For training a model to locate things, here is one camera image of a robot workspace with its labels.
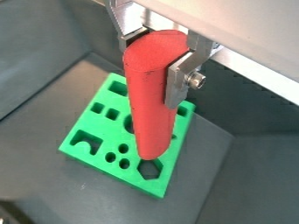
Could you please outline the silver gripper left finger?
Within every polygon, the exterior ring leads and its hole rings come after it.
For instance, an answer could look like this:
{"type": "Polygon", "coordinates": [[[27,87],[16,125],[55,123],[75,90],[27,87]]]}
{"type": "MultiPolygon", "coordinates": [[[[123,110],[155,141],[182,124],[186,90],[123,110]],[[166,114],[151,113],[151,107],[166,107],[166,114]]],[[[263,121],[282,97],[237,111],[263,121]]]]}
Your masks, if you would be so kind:
{"type": "Polygon", "coordinates": [[[143,26],[142,15],[146,8],[134,0],[104,0],[107,12],[116,27],[119,48],[127,47],[150,31],[143,26]]]}

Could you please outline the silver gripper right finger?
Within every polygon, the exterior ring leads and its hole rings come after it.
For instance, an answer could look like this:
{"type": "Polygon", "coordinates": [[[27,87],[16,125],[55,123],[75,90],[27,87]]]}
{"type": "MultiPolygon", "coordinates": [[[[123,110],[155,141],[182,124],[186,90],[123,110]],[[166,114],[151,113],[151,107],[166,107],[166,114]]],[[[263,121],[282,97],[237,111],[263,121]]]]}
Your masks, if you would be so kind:
{"type": "Polygon", "coordinates": [[[202,88],[206,76],[201,73],[202,64],[223,48],[223,45],[193,30],[187,35],[189,52],[169,66],[165,104],[175,109],[186,99],[189,89],[202,88]]]}

